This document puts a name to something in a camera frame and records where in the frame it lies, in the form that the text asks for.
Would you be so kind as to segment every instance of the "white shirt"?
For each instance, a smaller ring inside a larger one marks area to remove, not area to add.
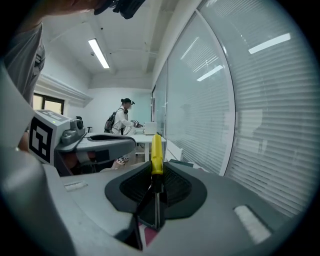
[[[17,34],[11,40],[3,59],[12,82],[31,106],[35,86],[46,59],[42,34],[42,23],[29,31]]]
[[[114,117],[114,125],[112,127],[113,134],[121,134],[121,129],[125,127],[133,127],[134,123],[128,121],[128,114],[125,113],[124,107],[117,110]]]

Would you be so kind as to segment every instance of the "glass wall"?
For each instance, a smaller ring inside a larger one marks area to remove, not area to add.
[[[200,12],[223,47],[235,92],[237,130],[226,175],[287,216],[298,214],[319,181],[313,54],[275,1],[208,0]]]
[[[166,97],[167,97],[167,64],[156,81],[152,97],[154,100],[154,121],[157,123],[157,132],[165,136]]]
[[[130,110],[131,119],[139,121],[142,125],[145,122],[150,122],[151,93],[144,91],[134,92],[132,93],[132,101],[134,101],[135,104],[132,106],[132,110]]]
[[[225,56],[209,29],[194,15],[167,60],[165,134],[183,149],[184,161],[219,174],[233,141],[234,93]]]

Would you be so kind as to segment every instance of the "ceiling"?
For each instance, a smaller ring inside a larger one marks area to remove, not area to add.
[[[170,18],[179,0],[146,0],[132,19],[111,9],[47,17],[43,24],[47,44],[63,44],[72,58],[92,75],[136,71],[151,73]],[[96,38],[110,69],[103,69],[88,40]]]

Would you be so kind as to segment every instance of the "ceiling light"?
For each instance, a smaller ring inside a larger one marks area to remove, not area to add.
[[[190,47],[188,48],[188,50],[186,50],[186,52],[184,53],[184,55],[181,57],[180,60],[182,60],[186,55],[187,53],[191,50],[192,46],[194,46],[195,42],[199,39],[199,36],[196,37],[196,39],[193,41],[193,43],[190,45]]]
[[[108,62],[107,62],[106,58],[104,57],[104,55],[98,45],[97,39],[91,39],[88,42],[89,42],[92,50],[94,51],[95,56],[98,58],[101,65],[103,66],[103,68],[108,69],[109,68]]]
[[[271,46],[275,46],[277,44],[280,44],[282,42],[288,41],[290,39],[291,39],[290,33],[280,35],[278,37],[275,37],[274,39],[271,39],[269,41],[263,42],[262,44],[259,44],[259,45],[255,46],[255,47],[249,49],[249,53],[255,54],[256,52],[259,52],[259,51],[264,50],[264,49],[266,49],[268,47],[271,47]]]
[[[219,70],[222,70],[223,68],[224,68],[223,66],[219,65],[219,66],[215,67],[214,69],[212,69],[211,71],[209,71],[208,73],[201,76],[199,79],[197,79],[197,81],[201,82],[202,80],[212,76],[214,73],[217,73]]]

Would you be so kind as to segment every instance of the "metal rod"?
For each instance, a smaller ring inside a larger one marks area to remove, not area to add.
[[[155,193],[155,228],[160,227],[160,193]]]

